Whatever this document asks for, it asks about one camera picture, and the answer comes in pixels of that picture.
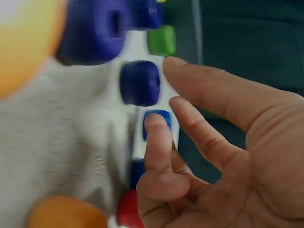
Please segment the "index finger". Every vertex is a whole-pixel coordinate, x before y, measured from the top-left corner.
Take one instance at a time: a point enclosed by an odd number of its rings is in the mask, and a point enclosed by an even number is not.
[[[252,82],[224,70],[167,57],[163,70],[171,86],[195,106],[209,110],[247,132],[273,107],[299,101],[299,95]]]

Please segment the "blue plastic block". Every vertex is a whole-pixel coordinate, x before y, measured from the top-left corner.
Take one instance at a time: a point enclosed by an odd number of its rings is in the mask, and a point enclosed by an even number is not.
[[[146,129],[144,127],[144,121],[146,120],[147,116],[150,115],[150,114],[160,114],[162,115],[166,122],[167,122],[167,125],[168,127],[170,128],[171,130],[171,114],[168,112],[168,111],[165,111],[165,110],[151,110],[151,111],[147,111],[144,116],[143,116],[143,125],[142,125],[142,136],[143,136],[143,140],[146,141],[147,140],[147,132],[146,132]]]
[[[72,0],[57,60],[64,65],[99,65],[116,58],[130,28],[125,0]]]
[[[133,30],[158,29],[163,25],[163,4],[157,0],[129,0]]]
[[[144,174],[144,158],[132,161],[130,189],[136,189],[140,177]]]
[[[150,61],[134,61],[122,66],[120,92],[128,105],[152,106],[160,96],[160,73]]]

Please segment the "white fabric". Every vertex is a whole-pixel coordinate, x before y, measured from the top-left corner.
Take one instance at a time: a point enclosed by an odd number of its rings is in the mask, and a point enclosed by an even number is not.
[[[52,194],[116,213],[127,182],[129,116],[116,110],[122,107],[118,97],[107,103],[108,113],[102,111],[111,66],[51,62],[22,91],[0,102],[0,228],[24,227],[30,207]],[[90,115],[86,121],[97,143],[81,134],[81,112]]]

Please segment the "dark green background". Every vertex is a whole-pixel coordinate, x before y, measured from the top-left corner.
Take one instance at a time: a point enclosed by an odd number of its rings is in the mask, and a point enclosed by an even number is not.
[[[198,0],[202,45],[195,42],[192,0],[167,0],[166,23],[176,29],[176,56],[222,68],[240,77],[304,94],[304,1]],[[245,135],[205,113],[231,143],[245,148]],[[205,161],[181,130],[179,151],[193,172],[210,182],[220,173]]]

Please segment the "button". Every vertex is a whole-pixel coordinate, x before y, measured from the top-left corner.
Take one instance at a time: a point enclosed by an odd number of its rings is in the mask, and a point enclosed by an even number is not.
[[[172,56],[176,50],[174,27],[163,25],[147,32],[147,44],[151,55]]]
[[[165,111],[165,110],[151,110],[151,111],[147,111],[144,116],[143,116],[143,125],[142,125],[142,136],[143,136],[143,140],[144,141],[147,141],[147,132],[146,132],[146,129],[144,127],[144,121],[146,120],[147,116],[150,115],[150,114],[159,114],[159,115],[162,115],[166,122],[167,122],[167,125],[168,127],[170,128],[171,130],[171,114],[168,112],[168,111]]]
[[[132,161],[130,189],[136,189],[140,177],[144,174],[144,158]]]
[[[53,196],[34,206],[27,228],[107,228],[97,207],[76,198]]]
[[[133,30],[157,29],[163,24],[163,4],[157,0],[129,0]]]
[[[69,1],[57,60],[64,65],[99,65],[116,58],[124,46],[130,12],[124,0]]]
[[[160,96],[160,74],[150,61],[134,61],[122,66],[120,91],[128,105],[152,106]]]
[[[119,225],[128,228],[144,228],[137,211],[137,192],[128,190],[122,197],[118,206],[117,220]]]

